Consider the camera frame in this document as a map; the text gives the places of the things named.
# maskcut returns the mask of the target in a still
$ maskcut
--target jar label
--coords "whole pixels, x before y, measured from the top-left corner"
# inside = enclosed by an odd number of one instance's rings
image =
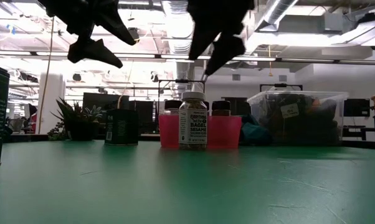
[[[179,111],[179,143],[207,144],[207,110]]]

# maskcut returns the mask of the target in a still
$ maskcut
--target green tabletop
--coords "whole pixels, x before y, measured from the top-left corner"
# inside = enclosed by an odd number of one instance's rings
[[[375,150],[5,144],[2,223],[375,224]]]

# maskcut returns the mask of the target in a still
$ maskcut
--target jar lid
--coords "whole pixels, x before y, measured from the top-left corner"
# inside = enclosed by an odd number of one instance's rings
[[[229,101],[214,101],[212,102],[212,110],[230,110]]]
[[[207,111],[209,111],[209,110],[210,110],[210,103],[208,103],[207,101],[205,101],[204,104],[205,104],[206,107],[207,107]]]
[[[182,100],[188,99],[188,98],[204,100],[206,98],[206,96],[204,95],[204,93],[201,93],[201,92],[190,91],[190,92],[182,93]]]
[[[170,108],[177,108],[177,109],[179,109],[179,107],[181,105],[182,105],[182,101],[180,101],[180,100],[167,100],[167,101],[165,101],[164,108],[165,109],[170,109]]]

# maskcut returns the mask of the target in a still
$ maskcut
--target bin label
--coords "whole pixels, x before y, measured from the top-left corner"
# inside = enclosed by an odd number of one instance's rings
[[[207,110],[179,111],[179,142],[207,144]]]
[[[296,103],[281,106],[280,110],[282,111],[282,116],[284,119],[292,118],[292,117],[300,115],[300,112],[298,110],[298,105]]]

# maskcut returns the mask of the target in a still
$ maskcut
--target scratch on table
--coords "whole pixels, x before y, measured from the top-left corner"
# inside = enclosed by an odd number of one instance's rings
[[[339,217],[334,211],[332,211],[332,209],[330,209],[329,207],[326,206],[326,208],[337,218],[339,219],[340,221],[342,221],[344,224],[347,224],[341,217]]]
[[[291,205],[291,206],[288,206],[288,205],[268,205],[268,206],[271,207],[271,208],[289,208],[289,209],[293,209],[293,208],[305,208],[305,207],[294,206],[294,205]]]
[[[239,170],[239,168],[237,168],[237,167],[234,167],[234,166],[231,166],[231,165],[228,165],[228,166],[231,167],[231,168],[233,168],[233,169]]]
[[[300,183],[300,184],[303,184],[303,185],[307,185],[309,187],[314,187],[316,189],[320,189],[320,190],[325,190],[327,192],[329,192],[328,189],[324,188],[324,187],[318,187],[318,186],[315,186],[315,185],[311,185],[311,184],[308,184],[308,183],[305,183],[305,182],[301,182],[301,181],[298,181],[298,180],[294,180],[294,179],[290,179],[290,178],[287,178],[287,177],[283,177],[284,179],[287,179],[287,180],[291,180],[293,182],[296,182],[296,183]]]
[[[86,173],[83,173],[83,174],[80,174],[80,175],[91,174],[91,173],[95,173],[95,172],[100,172],[100,170],[91,171],[91,172],[86,172]]]

